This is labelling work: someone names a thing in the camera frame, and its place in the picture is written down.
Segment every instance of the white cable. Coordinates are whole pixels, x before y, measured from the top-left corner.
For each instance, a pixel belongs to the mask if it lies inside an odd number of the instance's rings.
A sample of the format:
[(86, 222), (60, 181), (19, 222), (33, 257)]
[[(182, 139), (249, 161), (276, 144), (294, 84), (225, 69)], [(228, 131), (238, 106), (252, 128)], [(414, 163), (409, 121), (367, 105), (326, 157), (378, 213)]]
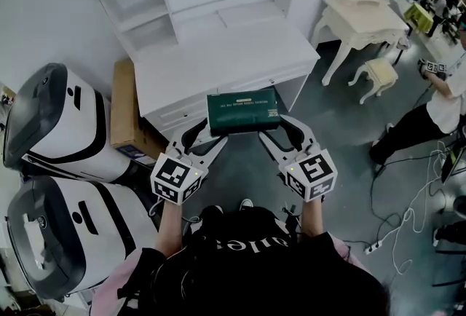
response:
[[(443, 145), (445, 151), (441, 151), (439, 149), (439, 146), (440, 144)], [(407, 259), (405, 260), (399, 267), (397, 266), (396, 262), (395, 262), (395, 249), (396, 249), (396, 244), (398, 242), (398, 234), (400, 233), (400, 230), (401, 228), (403, 228), (403, 225), (405, 222), (409, 221), (411, 219), (411, 217), (413, 218), (413, 231), (414, 233), (421, 233), (423, 230), (424, 230), (424, 227), (425, 227), (425, 221), (426, 221), (426, 217), (427, 217), (427, 193), (428, 193), (428, 186), (434, 182), (436, 182), (440, 177), (441, 175), (439, 173), (437, 173), (437, 170), (435, 169), (435, 164), (436, 162), (441, 162), (441, 155), (443, 153), (446, 152), (446, 147), (445, 147), (445, 144), (442, 142), (442, 141), (439, 141), (438, 142), (438, 148), (436, 150), (433, 150), (430, 152), (430, 156), (429, 156), (429, 163), (427, 165), (427, 180), (426, 180), (426, 184), (416, 193), (416, 195), (414, 196), (414, 198), (411, 200), (411, 202), (409, 203), (409, 206), (408, 208), (406, 209), (405, 213), (403, 214), (403, 219), (400, 223), (400, 225), (394, 229), (392, 229), (390, 232), (388, 232), (384, 238), (382, 238), (380, 240), (380, 243), (384, 242), (388, 236), (390, 236), (393, 232), (396, 232), (396, 235), (395, 235), (395, 241), (393, 243), (393, 247), (392, 247), (392, 261), (393, 261), (393, 266), (395, 267), (396, 269), (396, 272), (400, 275), (404, 275), (405, 273), (407, 273), (407, 271), (409, 270), (409, 268), (411, 267), (412, 263), (413, 263), (413, 260), (412, 259)], [(435, 179), (429, 181), (429, 171), (430, 171), (430, 162), (432, 160), (432, 155), (434, 153), (437, 153), (437, 158), (435, 159), (434, 163), (433, 163), (433, 169), (434, 169), (434, 173), (435, 173)], [(412, 205), (414, 204), (414, 202), (417, 200), (417, 198), (419, 197), (419, 195), (421, 194), (422, 191), (425, 190), (425, 193), (424, 193), (424, 218), (422, 219), (422, 226), (421, 226), (421, 229), (419, 231), (416, 230), (415, 226), (416, 226), (416, 212), (414, 211), (414, 209), (412, 208)], [(407, 268), (405, 268), (404, 271), (401, 271), (400, 269), (409, 264), (409, 266)]]

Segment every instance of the gray concrete floor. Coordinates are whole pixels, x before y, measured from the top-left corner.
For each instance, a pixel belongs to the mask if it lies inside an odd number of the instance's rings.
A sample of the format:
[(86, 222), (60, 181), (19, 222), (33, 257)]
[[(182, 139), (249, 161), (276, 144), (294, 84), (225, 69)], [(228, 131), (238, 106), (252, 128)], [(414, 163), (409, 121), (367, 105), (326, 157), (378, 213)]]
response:
[[(321, 146), (329, 150), (339, 171), (336, 188), (323, 205), (325, 228), (343, 240), (374, 243), (380, 220), (370, 210), (372, 171), (368, 150), (372, 141), (381, 135), (385, 124), (396, 123), (411, 110), (427, 88), (426, 82), (419, 77), (416, 62), (420, 57), (430, 58), (430, 54), (414, 35), (413, 47), (403, 54), (396, 66), (400, 76), (396, 85), (380, 98), (369, 98), (364, 105), (359, 105), (360, 97), (369, 91), (371, 83), (362, 78), (353, 87), (348, 87), (347, 83), (362, 63), (375, 58), (379, 47), (353, 50), (333, 76), (330, 85), (323, 87), (320, 80), (338, 46), (338, 43), (321, 44), (317, 50), (321, 59), (290, 115), (312, 128)], [(388, 58), (394, 62), (397, 55), (396, 50)], [(277, 131), (276, 136), (283, 138), (283, 133)], [(399, 151), (391, 159), (426, 156), (436, 147), (435, 142), (422, 144)], [(379, 215), (403, 214), (411, 199), (426, 183), (427, 162), (427, 159), (401, 162), (385, 170), (374, 188), (374, 209)], [(226, 211), (234, 210), (243, 198), (248, 197), (256, 205), (269, 208), (279, 218), (284, 218), (281, 207), (285, 203), (300, 207), (301, 201), (281, 183), (277, 174), (276, 164), (269, 158), (256, 134), (231, 136), (226, 148), (211, 166), (204, 187), (184, 205), (184, 215), (195, 216), (206, 205), (221, 205)], [(440, 182), (435, 182), (432, 192), (440, 186)], [(446, 194), (457, 193), (458, 188), (447, 186)], [(392, 263), (394, 234), (370, 256), (364, 254), (364, 244), (350, 244), (352, 252), (363, 264), (380, 281), (390, 286), (394, 315), (426, 316), (451, 306), (456, 286), (431, 287), (433, 283), (460, 277), (461, 257), (436, 254), (432, 247), (433, 228), (454, 217), (450, 213), (437, 213), (445, 204), (446, 198), (440, 192), (429, 197), (424, 231), (414, 233), (412, 219), (400, 231), (395, 251), (396, 263), (400, 266), (406, 259), (413, 260), (404, 276), (395, 276)], [(424, 194), (414, 203), (414, 209), (415, 226), (419, 230), (424, 214)], [(389, 230), (389, 226), (383, 226), (380, 236), (383, 237)]]

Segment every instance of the black pants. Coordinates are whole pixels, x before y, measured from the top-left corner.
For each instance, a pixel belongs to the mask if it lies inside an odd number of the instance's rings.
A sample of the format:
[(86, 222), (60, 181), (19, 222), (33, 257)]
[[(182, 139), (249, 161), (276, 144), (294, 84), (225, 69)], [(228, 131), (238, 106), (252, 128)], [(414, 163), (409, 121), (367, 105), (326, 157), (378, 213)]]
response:
[(372, 147), (369, 154), (375, 163), (383, 165), (387, 158), (397, 150), (445, 136), (447, 134), (440, 131), (440, 128), (431, 120), (427, 113), (427, 106), (424, 104), (405, 114), (399, 123), (390, 128), (388, 134)]
[(434, 23), (433, 23), (432, 28), (430, 29), (430, 31), (429, 31), (429, 33), (427, 35), (427, 36), (429, 36), (429, 38), (432, 38), (433, 34), (435, 33), (435, 29), (437, 28), (438, 25), (441, 24), (442, 21), (443, 21), (442, 17), (434, 16)]
[(466, 221), (460, 221), (451, 226), (440, 228), (435, 238), (437, 240), (447, 240), (449, 242), (466, 245)]

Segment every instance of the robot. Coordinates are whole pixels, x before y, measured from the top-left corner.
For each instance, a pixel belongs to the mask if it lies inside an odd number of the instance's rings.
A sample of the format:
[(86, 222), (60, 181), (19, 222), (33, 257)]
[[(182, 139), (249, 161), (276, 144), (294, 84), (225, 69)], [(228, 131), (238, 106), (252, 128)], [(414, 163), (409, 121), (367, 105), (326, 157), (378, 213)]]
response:
[[(228, 137), (219, 138), (204, 154), (190, 151), (199, 133), (207, 126), (203, 119), (173, 135), (165, 154), (160, 154), (151, 174), (152, 192), (182, 205), (202, 185), (209, 166), (225, 147)], [(258, 133), (261, 143), (278, 164), (285, 185), (305, 202), (333, 191), (338, 172), (330, 154), (321, 149), (314, 133), (304, 123), (286, 115), (280, 126), (286, 131), (292, 149), (284, 149), (269, 132)]]

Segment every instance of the cardboard box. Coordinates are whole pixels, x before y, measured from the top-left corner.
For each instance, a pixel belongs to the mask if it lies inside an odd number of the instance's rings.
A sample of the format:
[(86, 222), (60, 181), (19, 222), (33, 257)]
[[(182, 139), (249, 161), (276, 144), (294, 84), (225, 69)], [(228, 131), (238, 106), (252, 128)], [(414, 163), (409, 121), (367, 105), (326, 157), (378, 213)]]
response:
[(110, 141), (116, 150), (147, 166), (153, 166), (168, 145), (168, 141), (139, 116), (134, 64), (129, 58), (115, 63)]
[(273, 88), (208, 95), (207, 105), (212, 136), (276, 130), (281, 121)]

